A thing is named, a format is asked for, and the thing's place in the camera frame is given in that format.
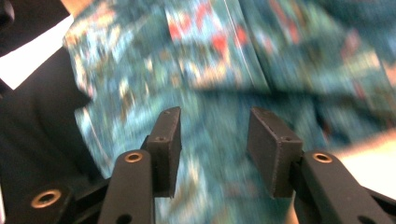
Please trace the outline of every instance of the bolt hole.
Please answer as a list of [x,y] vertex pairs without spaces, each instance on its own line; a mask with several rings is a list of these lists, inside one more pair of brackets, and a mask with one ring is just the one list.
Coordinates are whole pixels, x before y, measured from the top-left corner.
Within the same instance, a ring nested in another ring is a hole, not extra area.
[[61,198],[62,193],[58,189],[50,189],[41,192],[32,200],[33,208],[44,208],[56,203]]
[[358,220],[363,224],[375,224],[375,222],[369,217],[358,216]]
[[157,141],[165,141],[166,138],[165,137],[156,137],[155,140],[157,140]]
[[117,218],[117,224],[129,224],[132,223],[132,217],[128,214],[124,214]]
[[138,152],[132,152],[128,155],[125,156],[125,160],[127,162],[136,162],[136,161],[140,161],[142,160],[143,155],[141,153]]
[[328,155],[325,155],[323,153],[315,153],[313,155],[314,159],[323,163],[330,163],[332,162],[332,158],[329,157]]
[[54,197],[55,197],[55,195],[53,195],[53,194],[46,194],[43,197],[41,197],[38,201],[41,203],[47,203],[47,202],[53,200]]

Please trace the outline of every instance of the folded cloth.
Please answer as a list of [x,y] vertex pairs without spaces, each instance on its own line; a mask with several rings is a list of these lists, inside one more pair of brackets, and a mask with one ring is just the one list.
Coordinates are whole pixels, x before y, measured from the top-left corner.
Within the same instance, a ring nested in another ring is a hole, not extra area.
[[274,111],[304,150],[345,146],[394,126],[392,64],[357,29],[298,0],[95,1],[64,38],[76,111],[103,176],[158,114],[182,108],[175,199],[158,223],[282,223],[246,153],[249,109]]
[[392,0],[312,0],[320,3],[335,18],[357,26],[378,26],[396,21],[396,2]]

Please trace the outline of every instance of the black cloth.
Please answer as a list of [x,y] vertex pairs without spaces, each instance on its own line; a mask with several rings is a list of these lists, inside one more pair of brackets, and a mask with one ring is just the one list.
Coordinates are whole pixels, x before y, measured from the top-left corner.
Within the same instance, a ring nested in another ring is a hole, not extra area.
[[0,178],[8,212],[50,182],[78,191],[102,178],[74,116],[89,101],[76,87],[65,49],[0,100]]
[[15,21],[0,31],[0,57],[32,41],[69,16],[60,0],[9,0]]

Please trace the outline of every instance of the brass insert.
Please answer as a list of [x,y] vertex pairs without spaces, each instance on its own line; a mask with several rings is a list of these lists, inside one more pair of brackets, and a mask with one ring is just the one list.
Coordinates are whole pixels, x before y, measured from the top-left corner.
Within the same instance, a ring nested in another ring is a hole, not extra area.
[[49,189],[35,196],[31,205],[33,208],[45,208],[56,203],[61,195],[62,193],[58,189]]
[[332,162],[332,158],[323,153],[315,153],[313,155],[314,159],[323,163],[330,163]]
[[142,153],[139,152],[131,152],[125,156],[126,162],[137,162],[143,159]]

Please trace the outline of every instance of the patterned fabric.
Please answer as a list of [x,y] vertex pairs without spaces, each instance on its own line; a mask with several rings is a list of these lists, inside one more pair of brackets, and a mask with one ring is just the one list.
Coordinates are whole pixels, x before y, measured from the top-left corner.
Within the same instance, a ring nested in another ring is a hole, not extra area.
[[105,177],[181,106],[177,195],[156,201],[157,223],[282,223],[290,201],[267,196],[246,153],[249,109],[274,111],[304,150],[393,127],[396,66],[370,43],[299,0],[98,0],[64,38]]

